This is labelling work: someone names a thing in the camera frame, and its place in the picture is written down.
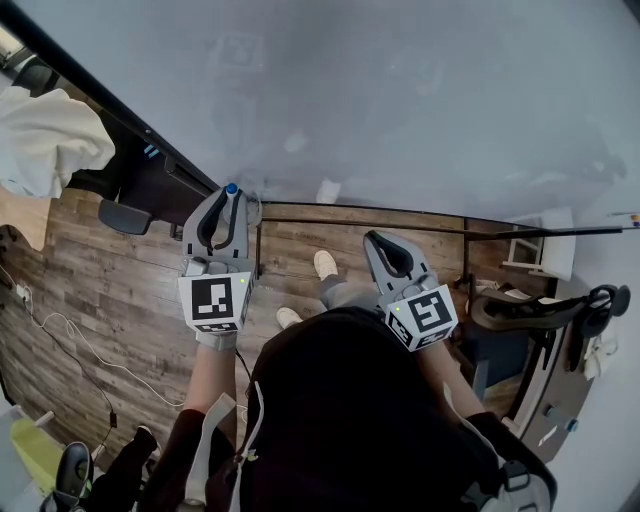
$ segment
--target laminate floor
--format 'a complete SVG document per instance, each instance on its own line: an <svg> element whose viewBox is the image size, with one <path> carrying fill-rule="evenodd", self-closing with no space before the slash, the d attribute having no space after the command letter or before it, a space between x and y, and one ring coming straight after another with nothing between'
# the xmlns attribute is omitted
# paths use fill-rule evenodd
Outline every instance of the laminate floor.
<svg viewBox="0 0 640 512"><path fill-rule="evenodd" d="M189 381L196 341L186 327L177 292L181 247L169 237L169 225L156 222L144 237L116 233L97 219L99 197L65 190L51 205L47 244L32 250L23 237L2 242L7 251L2 265L19 283L28 284L35 299L34 315L42 322L60 312L73 320L96 352L110 363L129 367L162 396L181 402ZM265 206L265 215L313 218L351 218L406 222L424 226L461 228L462 219L366 209ZM487 223L472 227L496 229ZM367 228L269 222L262 230L263 276L257 282L247 326L238 348L252 368L262 345L279 332L275 312L294 308L302 318L323 311L317 299L319 281L313 255L322 248L335 257L340 273L349 281L371 282L362 250ZM451 285L462 270L459 235L398 231L423 248L440 282ZM251 235L252 251L255 233ZM545 279L499 268L508 251L506 242L472 245L472 270L479 278L509 281L539 294ZM452 290L463 318L466 295ZM50 433L68 443L82 440L94 448L108 431L108 406L78 364L55 345L31 318L14 293L0 286L0 369L9 395L32 417L48 410L55 419ZM47 322L62 346L82 362L87 373L105 391L118 415L118 428L107 441L105 465L133 435L140 423L165 442L179 408L163 403L136 379L119 368L96 360L78 335L71 338L60 317ZM246 404L248 378L236 365L238 401ZM517 378L495 386L488 394L489 408L502 412L517 389ZM238 420L239 436L244 424Z"/></svg>

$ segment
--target black cable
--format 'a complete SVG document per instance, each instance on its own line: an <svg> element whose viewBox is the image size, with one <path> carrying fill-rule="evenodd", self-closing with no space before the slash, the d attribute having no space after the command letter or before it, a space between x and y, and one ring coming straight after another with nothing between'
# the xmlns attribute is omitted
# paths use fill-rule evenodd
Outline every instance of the black cable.
<svg viewBox="0 0 640 512"><path fill-rule="evenodd" d="M237 348L236 348L236 355L238 356L238 359L240 359L240 361L242 362L242 366L244 366L244 370L247 372L247 376L249 377L249 381L251 381L251 372L249 371L249 368L247 368L247 363L244 362L244 357L242 357L240 352L238 352Z"/></svg>

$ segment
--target cable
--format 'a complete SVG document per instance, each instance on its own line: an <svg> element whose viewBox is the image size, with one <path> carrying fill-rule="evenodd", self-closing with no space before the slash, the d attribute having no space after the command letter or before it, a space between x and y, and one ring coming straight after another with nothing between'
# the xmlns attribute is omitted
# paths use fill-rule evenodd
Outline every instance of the cable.
<svg viewBox="0 0 640 512"><path fill-rule="evenodd" d="M84 369L84 366L82 366L82 363L78 360L77 357L75 357L73 354L71 354L70 352L67 351L66 348L64 348L62 346L62 343L60 343L58 341L58 339L51 334L49 331L47 331L44 327L42 327L42 330L49 336L49 338L51 338L53 341L56 342L56 345L58 345L58 347L60 347L60 350L62 350L65 354L67 354L71 359L73 359L76 363L78 363L78 366L80 366L80 368L82 369L82 372L87 376L87 378L93 383L93 385L95 387L97 387L100 390L100 393L102 393L102 396L104 396L104 399L107 401L107 403L109 404L109 409L111 409L111 412L114 412L113 410L113 405L111 404L111 400L109 400L109 397L107 396L107 394L104 392L104 390L98 385L98 383L93 380L93 378L91 377L91 375L89 375L87 373L87 370Z"/></svg>
<svg viewBox="0 0 640 512"><path fill-rule="evenodd" d="M13 287L17 288L18 285L16 284L16 282L13 280L13 277L11 277L11 274L9 274L9 272L7 272L4 267L2 265L0 265L0 270L2 270L5 274L7 274L9 276L9 279L11 279L11 282L13 283Z"/></svg>
<svg viewBox="0 0 640 512"><path fill-rule="evenodd" d="M70 339L74 339L76 336L76 332L80 335L80 338L82 338L82 341L84 341L87 346L89 347L89 349L91 349L91 352L93 352L93 355L96 356L96 358L98 359L98 361L100 361L103 365L105 366L110 366L112 368L120 368L121 370L126 371L129 375L131 375L133 378L135 378L136 380L138 380L139 382L141 382L142 384L144 384L145 386L147 386L151 392L156 395L160 400L162 400L165 404L171 406L171 407L182 407L184 405L184 402L178 403L178 404L174 404L172 402L169 402L166 398L164 398L160 393L158 393L147 381L145 381L144 379L138 377L135 373L133 373L131 370L129 370L129 368L127 368L126 366L122 366L119 364L114 364L114 363L109 363L107 361L105 361L104 359L102 359L98 353L94 350L93 346L91 345L91 343L89 343L87 341L87 339L84 337L84 334L82 334L82 331L80 331L80 329L78 328L78 326L74 323L73 320L69 320L66 316L64 316L62 313L51 313L49 316L47 316L44 321L42 322L42 324L38 324L35 321L35 317L33 316L33 292L31 290L31 288L29 288L28 286L24 287L25 290L29 290L29 297L30 297L30 303L31 303L31 309L27 310L29 312L29 314L31 315L31 321L33 322L33 324L36 327L40 327L41 329L44 330L45 325L47 324L47 321L54 317L54 316L60 316L62 318L64 318L64 321L66 322L66 326L67 326L67 334L69 335Z"/></svg>
<svg viewBox="0 0 640 512"><path fill-rule="evenodd" d="M249 368L247 368L247 363L244 362L244 357L242 357L242 355L240 354L237 348L236 348L236 356L238 356L238 359L240 359L240 361L242 362L242 366L244 366L244 371L247 372L249 381L251 381L251 372L249 371Z"/></svg>

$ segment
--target white marker cube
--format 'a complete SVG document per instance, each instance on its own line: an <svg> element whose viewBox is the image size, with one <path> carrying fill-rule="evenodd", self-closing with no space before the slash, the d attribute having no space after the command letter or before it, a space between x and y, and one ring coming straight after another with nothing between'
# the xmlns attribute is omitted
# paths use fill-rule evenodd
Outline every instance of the white marker cube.
<svg viewBox="0 0 640 512"><path fill-rule="evenodd" d="M253 272L181 277L178 288L184 319L194 331L240 331L253 291Z"/></svg>
<svg viewBox="0 0 640 512"><path fill-rule="evenodd" d="M442 341L458 325L446 285L387 306L385 323L410 351Z"/></svg>

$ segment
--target sneaker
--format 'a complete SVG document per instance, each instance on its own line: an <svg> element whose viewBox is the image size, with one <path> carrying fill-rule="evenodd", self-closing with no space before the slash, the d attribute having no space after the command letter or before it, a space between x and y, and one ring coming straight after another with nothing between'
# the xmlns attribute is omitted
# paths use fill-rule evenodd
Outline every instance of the sneaker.
<svg viewBox="0 0 640 512"><path fill-rule="evenodd" d="M138 425L138 429L146 430L147 432L149 432L149 435L151 437L153 437L153 439L155 440L155 436L151 433L151 430L146 425ZM158 441L156 441L156 445L158 447L153 451L151 456L155 457L156 459L159 459L160 458L160 454L162 453L162 450L160 449L160 444L158 444Z"/></svg>
<svg viewBox="0 0 640 512"><path fill-rule="evenodd" d="M313 257L313 266L320 277L320 281L324 281L327 276L338 275L338 266L336 260L327 251L318 251Z"/></svg>
<svg viewBox="0 0 640 512"><path fill-rule="evenodd" d="M291 308L280 308L276 313L276 318L278 319L280 327L283 329L286 329L291 324L299 324L302 322L300 315Z"/></svg>

